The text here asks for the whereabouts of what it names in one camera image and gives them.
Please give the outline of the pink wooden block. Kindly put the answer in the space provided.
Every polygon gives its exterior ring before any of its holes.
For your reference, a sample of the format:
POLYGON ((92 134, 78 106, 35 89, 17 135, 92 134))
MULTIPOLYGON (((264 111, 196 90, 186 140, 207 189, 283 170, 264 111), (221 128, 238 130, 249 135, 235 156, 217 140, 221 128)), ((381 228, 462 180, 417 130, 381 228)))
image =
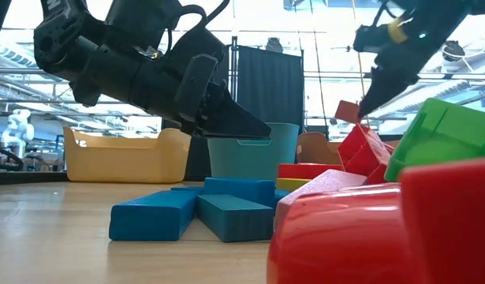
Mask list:
POLYGON ((305 185, 281 198, 274 216, 274 230, 278 230, 293 202, 300 196, 315 193, 337 192, 339 189, 362 185, 367 177, 340 170, 327 170, 305 185))

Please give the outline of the small red-orange block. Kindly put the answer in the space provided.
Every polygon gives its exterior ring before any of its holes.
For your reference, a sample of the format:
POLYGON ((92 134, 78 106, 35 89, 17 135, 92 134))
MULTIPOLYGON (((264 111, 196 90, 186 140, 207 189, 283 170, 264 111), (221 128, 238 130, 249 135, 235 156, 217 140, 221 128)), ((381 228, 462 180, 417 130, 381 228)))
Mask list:
POLYGON ((356 103, 340 100, 334 117, 349 123, 359 123, 361 118, 358 116, 360 106, 356 103))

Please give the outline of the green plastic stud brick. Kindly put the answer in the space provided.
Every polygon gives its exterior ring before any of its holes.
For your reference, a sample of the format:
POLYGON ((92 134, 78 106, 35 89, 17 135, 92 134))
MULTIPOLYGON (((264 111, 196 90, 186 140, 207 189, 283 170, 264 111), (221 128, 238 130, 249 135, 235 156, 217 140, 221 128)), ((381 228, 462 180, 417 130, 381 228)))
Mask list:
POLYGON ((384 178, 409 166, 485 157, 485 112, 426 99, 390 157, 384 178))

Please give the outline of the white humanoid robot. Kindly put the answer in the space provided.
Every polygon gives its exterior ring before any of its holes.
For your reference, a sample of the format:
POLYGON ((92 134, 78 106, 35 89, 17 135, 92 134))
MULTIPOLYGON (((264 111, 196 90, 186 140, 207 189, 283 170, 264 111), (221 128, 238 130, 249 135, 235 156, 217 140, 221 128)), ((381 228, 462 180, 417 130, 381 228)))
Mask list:
POLYGON ((17 146, 17 156, 19 158, 24 156, 26 143, 31 141, 35 135, 34 126, 28 122, 30 116, 30 110, 14 110, 8 117, 7 127, 2 133, 4 147, 17 146))

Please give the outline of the wide blue wooden block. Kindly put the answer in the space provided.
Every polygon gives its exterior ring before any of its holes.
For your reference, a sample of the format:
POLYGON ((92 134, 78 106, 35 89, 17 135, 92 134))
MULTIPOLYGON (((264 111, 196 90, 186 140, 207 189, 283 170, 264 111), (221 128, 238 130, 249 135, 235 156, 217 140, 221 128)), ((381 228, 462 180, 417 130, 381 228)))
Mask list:
POLYGON ((277 189, 270 180, 207 177, 203 194, 231 195, 276 208, 278 201, 288 196, 290 191, 277 189))

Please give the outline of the red two-stud plastic brick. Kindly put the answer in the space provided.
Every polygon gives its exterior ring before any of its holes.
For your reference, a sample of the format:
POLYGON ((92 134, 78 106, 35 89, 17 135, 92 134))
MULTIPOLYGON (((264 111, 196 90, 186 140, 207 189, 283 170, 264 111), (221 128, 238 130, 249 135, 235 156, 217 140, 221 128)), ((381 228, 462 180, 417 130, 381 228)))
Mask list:
POLYGON ((485 284, 485 159, 298 198, 270 243, 267 284, 485 284))

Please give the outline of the teal wooden block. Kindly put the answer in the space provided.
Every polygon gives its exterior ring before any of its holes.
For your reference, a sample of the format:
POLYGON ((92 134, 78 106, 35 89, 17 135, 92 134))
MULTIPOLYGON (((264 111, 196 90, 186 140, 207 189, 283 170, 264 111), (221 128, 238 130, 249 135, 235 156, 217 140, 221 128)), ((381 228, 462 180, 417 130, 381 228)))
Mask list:
POLYGON ((199 195, 196 215, 225 243, 269 240, 274 233, 272 207, 231 195, 199 195))

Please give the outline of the small red ribbed block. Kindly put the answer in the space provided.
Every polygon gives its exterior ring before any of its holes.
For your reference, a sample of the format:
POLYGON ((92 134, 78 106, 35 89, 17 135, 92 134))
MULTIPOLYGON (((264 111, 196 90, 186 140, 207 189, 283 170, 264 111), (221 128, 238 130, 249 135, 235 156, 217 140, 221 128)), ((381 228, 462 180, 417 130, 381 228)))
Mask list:
POLYGON ((341 142, 338 154, 346 172, 367 178, 365 185, 386 183, 390 153, 375 131, 356 124, 341 142))

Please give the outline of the black bench top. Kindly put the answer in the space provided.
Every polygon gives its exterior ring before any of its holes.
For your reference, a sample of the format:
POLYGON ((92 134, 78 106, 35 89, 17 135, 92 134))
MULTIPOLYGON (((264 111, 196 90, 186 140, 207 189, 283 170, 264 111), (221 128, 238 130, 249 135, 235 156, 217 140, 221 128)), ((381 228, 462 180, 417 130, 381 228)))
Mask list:
POLYGON ((65 172, 0 172, 0 185, 68 181, 65 172))

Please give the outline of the teal plastic bin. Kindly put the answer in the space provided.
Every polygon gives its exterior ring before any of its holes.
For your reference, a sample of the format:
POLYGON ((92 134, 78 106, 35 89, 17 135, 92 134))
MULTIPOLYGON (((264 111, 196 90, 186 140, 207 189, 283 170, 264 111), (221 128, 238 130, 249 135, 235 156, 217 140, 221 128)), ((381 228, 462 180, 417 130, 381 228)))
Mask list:
POLYGON ((295 162, 300 127, 289 123, 269 126, 267 140, 209 138, 211 176, 275 181, 280 164, 295 162))

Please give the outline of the yellow rectangular wooden block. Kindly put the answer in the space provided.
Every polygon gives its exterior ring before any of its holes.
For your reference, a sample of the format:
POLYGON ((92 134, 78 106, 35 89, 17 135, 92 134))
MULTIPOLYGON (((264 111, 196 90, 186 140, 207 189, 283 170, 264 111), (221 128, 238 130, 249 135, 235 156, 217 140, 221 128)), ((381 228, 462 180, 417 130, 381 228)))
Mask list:
POLYGON ((292 192, 310 181, 311 179, 280 177, 276 180, 276 188, 292 192))

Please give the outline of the long blue wooden block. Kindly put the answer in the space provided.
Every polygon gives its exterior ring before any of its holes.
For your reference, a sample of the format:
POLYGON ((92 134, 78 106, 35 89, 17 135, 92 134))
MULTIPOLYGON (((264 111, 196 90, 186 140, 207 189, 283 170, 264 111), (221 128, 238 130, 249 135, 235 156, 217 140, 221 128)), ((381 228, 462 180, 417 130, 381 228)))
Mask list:
POLYGON ((177 241, 194 218, 197 194, 161 191, 111 208, 112 241, 177 241))

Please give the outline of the yellow plastic bin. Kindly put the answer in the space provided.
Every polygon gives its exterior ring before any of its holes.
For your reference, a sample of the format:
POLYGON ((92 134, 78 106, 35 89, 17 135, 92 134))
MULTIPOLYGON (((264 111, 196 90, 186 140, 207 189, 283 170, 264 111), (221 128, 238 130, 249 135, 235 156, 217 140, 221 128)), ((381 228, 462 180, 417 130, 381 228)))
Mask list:
POLYGON ((70 181, 173 184, 184 179, 191 137, 178 129, 164 129, 156 138, 63 131, 70 181))

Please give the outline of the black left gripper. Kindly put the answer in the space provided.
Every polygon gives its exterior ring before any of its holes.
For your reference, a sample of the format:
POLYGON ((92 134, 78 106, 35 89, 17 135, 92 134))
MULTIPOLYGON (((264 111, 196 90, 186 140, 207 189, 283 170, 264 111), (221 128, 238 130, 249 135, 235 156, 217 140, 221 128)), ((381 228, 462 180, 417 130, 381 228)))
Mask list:
POLYGON ((270 126, 236 103, 213 74, 226 45, 205 28, 184 34, 166 54, 144 63, 131 89, 131 104, 180 125, 187 134, 269 138, 270 126))

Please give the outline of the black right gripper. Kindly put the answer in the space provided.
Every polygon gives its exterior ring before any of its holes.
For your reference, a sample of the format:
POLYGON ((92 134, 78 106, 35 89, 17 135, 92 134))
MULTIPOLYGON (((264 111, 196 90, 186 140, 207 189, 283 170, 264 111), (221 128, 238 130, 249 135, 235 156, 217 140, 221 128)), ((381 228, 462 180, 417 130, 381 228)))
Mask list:
POLYGON ((397 17, 388 24, 362 25, 353 49, 376 55, 371 86, 360 102, 362 118, 418 81, 418 72, 439 49, 439 19, 397 17))

